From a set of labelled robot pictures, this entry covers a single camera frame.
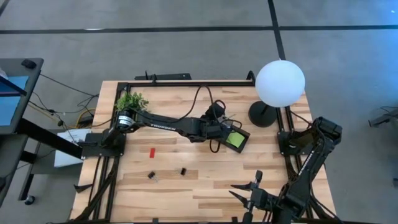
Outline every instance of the butcher block tabletop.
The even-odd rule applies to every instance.
[[[103,82],[94,125],[112,117],[117,85],[118,81]],[[179,118],[191,108],[197,88],[132,87],[131,93],[142,93],[149,100],[148,110],[151,113]],[[228,191],[233,190],[249,197],[249,192],[233,189],[230,185],[253,181],[256,170],[263,172],[260,187],[270,194],[279,194],[287,182],[285,160],[279,153],[276,138],[279,126],[275,122],[268,128],[259,128],[250,122],[249,107],[259,100],[256,89],[253,86],[211,86],[210,90],[214,100],[225,102],[226,116],[242,122],[242,129],[251,134],[242,153],[238,154],[221,145],[220,151],[215,154],[209,149],[209,141],[190,143],[187,138],[162,129],[145,127],[128,134],[125,152],[119,163],[111,222],[151,222],[153,218],[158,218],[160,222],[230,222],[232,217],[238,217],[241,221],[246,210]],[[209,106],[209,93],[202,88],[189,116],[199,118]],[[312,120],[305,95],[290,109]],[[288,129],[284,109],[282,118],[285,129]],[[304,121],[295,116],[293,121],[297,130],[307,127]],[[93,128],[93,132],[100,133],[106,128],[109,128],[109,123]],[[155,154],[150,158],[152,148]],[[93,182],[97,160],[95,157],[84,160],[79,185]],[[93,195],[98,189],[102,161],[98,166]],[[182,168],[187,170],[184,176],[180,175]],[[157,181],[148,179],[147,175],[151,171],[156,173]],[[321,203],[335,211],[324,167],[313,181],[313,190]],[[90,189],[76,194],[70,218],[77,217],[83,211],[89,195]],[[106,192],[99,218],[104,218],[107,199]],[[264,211],[254,210],[253,214],[253,221],[260,222]]]

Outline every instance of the green plant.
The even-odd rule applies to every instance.
[[[118,111],[121,111],[125,108],[130,108],[135,110],[145,110],[148,103],[149,102],[145,100],[144,97],[142,97],[141,93],[139,94],[137,94],[136,92],[134,92],[133,94],[126,93],[118,100],[116,107]]]

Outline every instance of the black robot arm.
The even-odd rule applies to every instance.
[[[310,201],[312,181],[329,153],[341,141],[341,126],[320,117],[315,119],[310,129],[291,133],[288,140],[291,147],[305,147],[312,144],[312,150],[298,174],[283,186],[278,197],[259,188],[261,178],[258,177],[262,176],[259,170],[256,173],[255,183],[232,185],[237,189],[252,191],[250,200],[231,192],[248,210],[244,216],[246,223],[251,223],[252,215],[248,213],[251,213],[253,207],[272,212],[272,223],[291,223],[292,219],[297,220],[303,215]]]
[[[204,142],[208,139],[224,139],[231,132],[228,123],[220,121],[225,108],[213,103],[201,118],[171,118],[147,111],[126,109],[118,114],[113,127],[103,133],[101,144],[111,146],[120,134],[133,133],[141,127],[175,131],[190,142]]]

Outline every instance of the black lamp stand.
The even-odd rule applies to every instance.
[[[276,118],[276,109],[263,101],[257,101],[250,106],[249,119],[256,126],[268,127],[275,122]]]

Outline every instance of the concrete floor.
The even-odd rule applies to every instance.
[[[278,0],[275,8],[280,26],[398,24],[394,0]],[[10,0],[0,17],[0,30],[270,25],[265,0]],[[370,128],[368,119],[383,114],[380,106],[398,106],[398,30],[281,35],[287,60],[304,71],[313,117],[325,116],[343,126],[342,143],[326,162],[338,216],[396,223],[396,128]],[[132,80],[145,70],[189,72],[194,79],[237,79],[279,58],[273,31],[0,35],[0,57],[42,57],[43,74],[94,94],[103,80]],[[45,78],[39,79],[35,92],[59,111],[73,111],[86,98]],[[24,116],[56,128],[30,108]],[[77,114],[63,118],[73,124]],[[17,171],[0,209],[0,223],[66,220],[78,175],[35,177],[31,194],[38,199],[27,207],[16,201],[25,173]]]

